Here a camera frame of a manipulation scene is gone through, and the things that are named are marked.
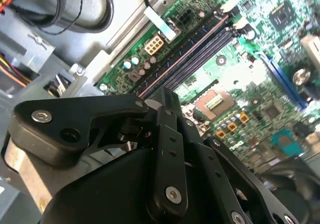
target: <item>hole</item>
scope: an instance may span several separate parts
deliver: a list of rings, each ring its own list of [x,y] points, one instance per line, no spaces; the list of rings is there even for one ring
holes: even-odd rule
[[[176,157],[177,153],[174,150],[170,150],[169,153],[171,154],[171,156]]]
[[[277,214],[273,213],[272,216],[277,224],[285,224]]]
[[[217,176],[218,178],[220,178],[220,177],[221,177],[221,173],[220,173],[220,172],[215,171],[214,173],[216,174],[216,176]]]
[[[80,140],[80,133],[73,128],[64,128],[60,131],[60,137],[68,143],[76,143]]]

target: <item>silver screw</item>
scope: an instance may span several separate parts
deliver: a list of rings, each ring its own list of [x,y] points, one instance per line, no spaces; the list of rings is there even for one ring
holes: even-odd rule
[[[182,197],[177,188],[167,187],[165,190],[165,195],[168,200],[174,204],[180,204]]]
[[[244,218],[237,212],[232,212],[231,217],[235,224],[246,224]]]
[[[78,66],[78,68],[76,69],[76,73],[78,76],[83,76],[85,74],[85,69],[83,67],[81,67],[80,65]]]
[[[138,106],[141,107],[141,108],[144,106],[144,105],[143,105],[141,102],[139,102],[139,101],[136,101],[135,104],[138,105]]]
[[[52,120],[51,113],[45,110],[37,110],[31,114],[31,117],[38,123],[48,123]]]
[[[172,112],[168,109],[165,110],[165,113],[167,113],[168,115],[172,115]]]
[[[220,143],[216,139],[213,140],[213,143],[216,144],[217,146],[220,146]]]
[[[190,120],[187,120],[186,123],[189,125],[189,126],[193,126],[193,122],[191,122]]]
[[[284,219],[286,220],[287,223],[289,224],[295,224],[292,219],[290,217],[288,217],[287,215],[284,216]]]
[[[106,91],[108,89],[108,86],[106,86],[104,83],[100,84],[99,89],[101,91]]]

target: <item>ram slot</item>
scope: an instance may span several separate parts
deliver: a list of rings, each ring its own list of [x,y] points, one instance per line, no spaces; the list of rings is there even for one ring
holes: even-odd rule
[[[152,93],[154,87],[158,86],[158,82],[162,79],[167,80],[166,76],[171,70],[192,58],[195,53],[201,50],[217,33],[227,26],[232,26],[229,16],[223,13],[216,13],[182,45],[179,45],[168,59],[162,62],[142,83],[134,87],[130,93],[135,93],[139,97],[147,97],[150,90],[152,90]]]

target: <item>chip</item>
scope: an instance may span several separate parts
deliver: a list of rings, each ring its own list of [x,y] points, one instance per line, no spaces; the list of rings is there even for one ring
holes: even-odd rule
[[[251,9],[251,7],[252,7],[252,5],[250,4],[249,1],[245,2],[243,5],[244,5],[244,7],[245,7],[246,10],[249,10],[249,9]]]
[[[235,123],[230,123],[228,125],[228,129],[233,132],[235,129],[237,129],[237,126]]]
[[[215,84],[196,102],[196,108],[209,120],[216,118],[235,104],[234,100],[220,85]]]
[[[268,106],[267,108],[264,109],[264,112],[266,114],[266,116],[269,119],[273,119],[276,118],[277,116],[279,116],[279,114],[281,113],[278,108],[274,105]]]
[[[296,13],[286,0],[269,14],[269,19],[277,31],[282,31],[296,19]]]
[[[140,78],[141,78],[141,76],[140,76],[140,74],[138,73],[138,72],[136,72],[136,71],[133,71],[131,74],[129,74],[129,79],[131,79],[133,82],[137,82]]]

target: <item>integrated circuit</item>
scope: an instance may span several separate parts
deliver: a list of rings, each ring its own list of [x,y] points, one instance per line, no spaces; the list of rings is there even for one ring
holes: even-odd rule
[[[246,2],[243,4],[243,6],[245,7],[246,10],[249,10],[249,9],[251,9],[251,7],[252,7],[252,5],[251,5],[251,3],[250,3],[249,1],[246,1]]]
[[[212,120],[235,104],[234,100],[219,84],[211,87],[196,102],[196,108],[209,120]]]
[[[272,104],[266,108],[263,109],[264,114],[269,118],[273,119],[280,115],[281,111],[279,108],[276,107],[276,105]]]
[[[282,31],[296,19],[296,13],[286,0],[269,14],[269,19],[277,31]]]

